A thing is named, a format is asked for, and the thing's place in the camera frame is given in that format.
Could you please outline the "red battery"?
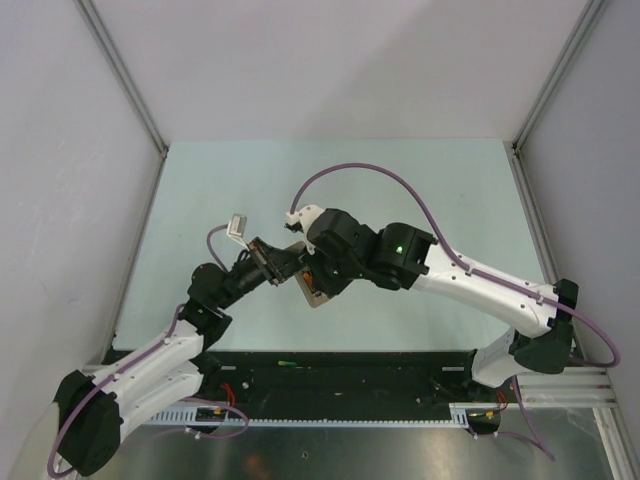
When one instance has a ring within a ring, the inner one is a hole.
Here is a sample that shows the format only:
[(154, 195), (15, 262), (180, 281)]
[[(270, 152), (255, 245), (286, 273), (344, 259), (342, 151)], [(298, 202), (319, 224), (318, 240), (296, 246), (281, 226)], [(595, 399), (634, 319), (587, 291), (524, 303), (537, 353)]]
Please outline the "red battery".
[(305, 282), (305, 284), (308, 286), (308, 288), (313, 291), (314, 290), (314, 285), (313, 285), (313, 277), (311, 275), (311, 273), (309, 271), (305, 271), (302, 273), (302, 278)]

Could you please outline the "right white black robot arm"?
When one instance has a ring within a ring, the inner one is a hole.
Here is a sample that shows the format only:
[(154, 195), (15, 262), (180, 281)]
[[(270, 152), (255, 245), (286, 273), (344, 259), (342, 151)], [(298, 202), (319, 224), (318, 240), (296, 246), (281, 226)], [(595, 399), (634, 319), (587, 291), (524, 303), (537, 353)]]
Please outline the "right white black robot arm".
[(571, 281), (530, 285), (495, 269), (462, 267), (460, 256), (447, 255), (428, 232), (404, 223), (374, 231), (339, 209), (306, 206), (289, 214), (287, 226), (303, 235), (308, 270), (300, 283), (311, 305), (367, 280), (391, 291), (439, 294), (505, 322), (508, 331), (475, 351), (461, 376), (473, 401), (486, 400), (514, 375), (560, 374), (569, 363), (573, 326), (566, 310), (578, 293)]

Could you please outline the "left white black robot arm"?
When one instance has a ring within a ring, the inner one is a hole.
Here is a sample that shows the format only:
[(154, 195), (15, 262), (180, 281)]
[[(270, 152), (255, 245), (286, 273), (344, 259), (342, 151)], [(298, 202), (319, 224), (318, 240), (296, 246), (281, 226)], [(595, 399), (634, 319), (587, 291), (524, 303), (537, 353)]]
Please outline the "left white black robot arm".
[(54, 396), (58, 432), (46, 463), (52, 479), (65, 477), (56, 468), (64, 459), (70, 472), (91, 475), (116, 453), (134, 418), (147, 420), (191, 395), (207, 400), (221, 387), (221, 376), (198, 365), (232, 319), (226, 308), (265, 282), (279, 286), (305, 267), (306, 246), (273, 247), (252, 240), (230, 270), (214, 263), (195, 268), (169, 327), (145, 347), (93, 374), (75, 370), (64, 377)]

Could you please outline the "white remote control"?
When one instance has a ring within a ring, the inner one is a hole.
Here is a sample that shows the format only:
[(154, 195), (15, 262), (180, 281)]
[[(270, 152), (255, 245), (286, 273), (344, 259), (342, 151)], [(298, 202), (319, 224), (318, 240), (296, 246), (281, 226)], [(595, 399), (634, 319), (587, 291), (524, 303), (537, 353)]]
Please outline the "white remote control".
[[(292, 244), (288, 247), (288, 250), (291, 250), (298, 255), (300, 267), (294, 274), (293, 278), (296, 280), (309, 306), (311, 308), (317, 308), (329, 302), (333, 298), (333, 296), (327, 294), (322, 289), (323, 272), (321, 270), (319, 260), (314, 255), (311, 255), (307, 252), (302, 241), (298, 241)], [(309, 271), (313, 277), (313, 291), (308, 288), (302, 278), (302, 273), (305, 271)]]

